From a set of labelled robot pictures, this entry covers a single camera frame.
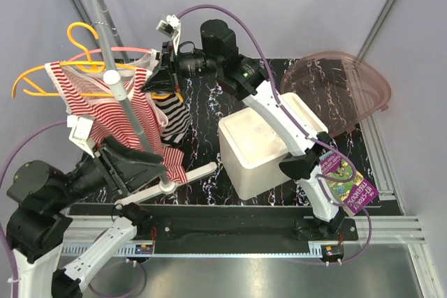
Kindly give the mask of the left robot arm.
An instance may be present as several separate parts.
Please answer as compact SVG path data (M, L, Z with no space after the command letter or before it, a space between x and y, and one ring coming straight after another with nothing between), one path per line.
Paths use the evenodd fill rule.
M164 172L160 155L126 148L112 137L67 174L40 160L21 166L7 191L17 209L6 227L17 264L18 297L81 297L121 247L151 232L150 213L134 202L123 205L111 226L60 269L64 235L73 222L62 211L104 187L138 191Z

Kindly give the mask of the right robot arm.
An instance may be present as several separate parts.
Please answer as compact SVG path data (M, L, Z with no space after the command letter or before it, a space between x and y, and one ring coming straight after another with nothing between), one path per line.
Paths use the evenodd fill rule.
M167 16L156 28L169 41L157 52L158 64L142 91L176 94L181 79L213 75L227 94L253 109L284 141L288 153L279 169L305 190L319 235L328 240L339 235L346 214L328 195L320 164L320 155L330 141L328 132L316 130L293 111L280 97L267 69L240 54L235 32L223 20L203 22L202 47L191 52L181 51L181 23L176 16Z

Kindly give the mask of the red white striped tank top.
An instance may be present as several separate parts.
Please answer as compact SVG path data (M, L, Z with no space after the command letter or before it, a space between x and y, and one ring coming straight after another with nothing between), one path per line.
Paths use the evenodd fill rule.
M151 94L141 90L147 78L146 69L138 69L135 72L133 96L129 98L131 106L154 152L163 156L163 164L167 167L168 178L184 183L186 182L186 172L182 165L183 152L165 145L161 140L161 134L168 123L168 118L155 106ZM144 150L117 100L114 98L88 100L71 85L62 90L64 93L61 98L66 104L67 114L89 115L94 118L90 136L96 143L111 136L128 148Z

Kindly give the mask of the yellow plastic hanger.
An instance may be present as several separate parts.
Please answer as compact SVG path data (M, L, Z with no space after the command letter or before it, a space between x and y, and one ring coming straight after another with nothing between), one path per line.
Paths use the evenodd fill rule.
M30 96L62 96L64 93L62 89L71 85L81 96L88 100L113 97L109 86L103 81L103 75L106 72L105 63L102 61L94 61L91 57L92 54L100 53L101 50L88 50L87 47L77 42L72 34L72 30L76 27L87 29L92 33L95 39L98 39L98 33L92 26L84 22L74 22L70 24L67 28L68 39L74 46L80 48L83 53L74 56L69 61L55 62L53 64L48 63L23 72L17 77L13 84L11 92L13 98L16 97L17 86L21 81L28 83L34 88L33 91L27 89L23 90L24 93ZM136 52L143 55L142 58L129 64L116 64L117 70L122 77L127 96L128 98L132 98L135 86L135 72L139 68L144 68L147 70L147 76L151 77L157 63L157 60L155 59L156 51L137 47L112 47L111 50L113 52ZM53 81L54 87L57 88L57 92L47 92L28 78L30 74L40 70L45 70L47 72L48 76Z

